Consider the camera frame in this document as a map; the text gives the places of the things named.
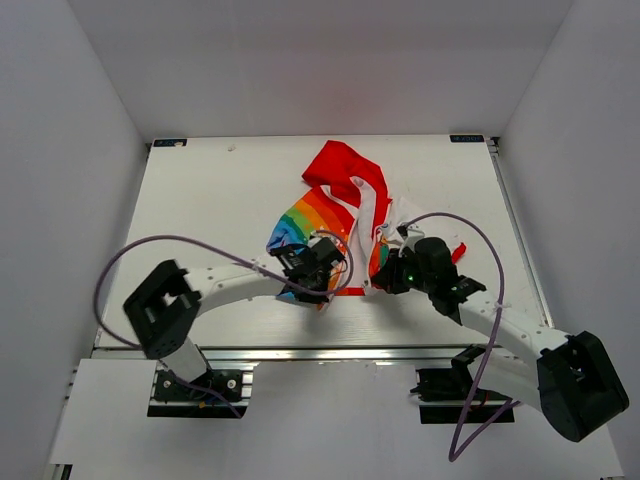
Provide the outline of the rainbow red kids jacket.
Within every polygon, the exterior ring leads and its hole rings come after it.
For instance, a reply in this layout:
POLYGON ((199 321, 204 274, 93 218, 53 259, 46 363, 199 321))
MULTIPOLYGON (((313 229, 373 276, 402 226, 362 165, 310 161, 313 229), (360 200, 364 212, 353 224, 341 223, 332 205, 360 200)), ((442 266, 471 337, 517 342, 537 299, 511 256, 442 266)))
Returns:
POLYGON ((309 244, 319 230, 348 242, 355 266, 334 269, 329 287, 346 286, 340 296, 404 293, 399 266, 404 243, 398 227, 422 214, 407 199, 391 194, 383 170, 347 144, 329 140, 302 173, 309 190, 286 210, 267 241, 272 250, 309 244))

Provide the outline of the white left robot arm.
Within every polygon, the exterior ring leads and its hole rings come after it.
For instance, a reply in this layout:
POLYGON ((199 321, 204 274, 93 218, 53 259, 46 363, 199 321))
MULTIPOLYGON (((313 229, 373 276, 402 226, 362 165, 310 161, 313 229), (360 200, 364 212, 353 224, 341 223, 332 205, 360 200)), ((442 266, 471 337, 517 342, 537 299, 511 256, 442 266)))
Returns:
POLYGON ((344 253, 327 237, 310 246, 277 247, 246 265, 234 260, 225 266, 187 269, 166 260, 130 294, 123 310, 145 356, 163 364, 188 398, 199 399, 213 390, 224 394, 228 382, 215 380, 189 338, 195 320, 215 308, 281 294, 322 305, 329 301, 333 272, 344 261, 344 253))

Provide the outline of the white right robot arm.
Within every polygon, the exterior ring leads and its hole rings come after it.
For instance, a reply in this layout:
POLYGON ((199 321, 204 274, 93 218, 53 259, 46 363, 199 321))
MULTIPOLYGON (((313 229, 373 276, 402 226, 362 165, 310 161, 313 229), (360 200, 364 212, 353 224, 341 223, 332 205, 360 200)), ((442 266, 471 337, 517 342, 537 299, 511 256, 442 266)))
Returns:
POLYGON ((601 340, 539 324, 500 303, 480 282, 458 273, 445 242, 410 240, 394 248, 372 284, 389 294, 417 290, 435 310, 506 349, 465 349, 451 361, 451 384, 472 399, 484 390, 540 411, 562 437, 579 442, 629 405, 629 397, 601 340))

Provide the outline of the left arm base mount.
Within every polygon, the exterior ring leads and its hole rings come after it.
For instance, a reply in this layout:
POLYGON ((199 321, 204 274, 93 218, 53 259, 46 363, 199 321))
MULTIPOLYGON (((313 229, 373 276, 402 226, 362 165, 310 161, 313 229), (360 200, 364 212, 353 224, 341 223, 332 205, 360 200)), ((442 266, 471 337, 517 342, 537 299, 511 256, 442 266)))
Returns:
POLYGON ((150 418, 241 419, 249 405, 256 363, 213 361, 191 383, 157 366, 147 407, 150 418))

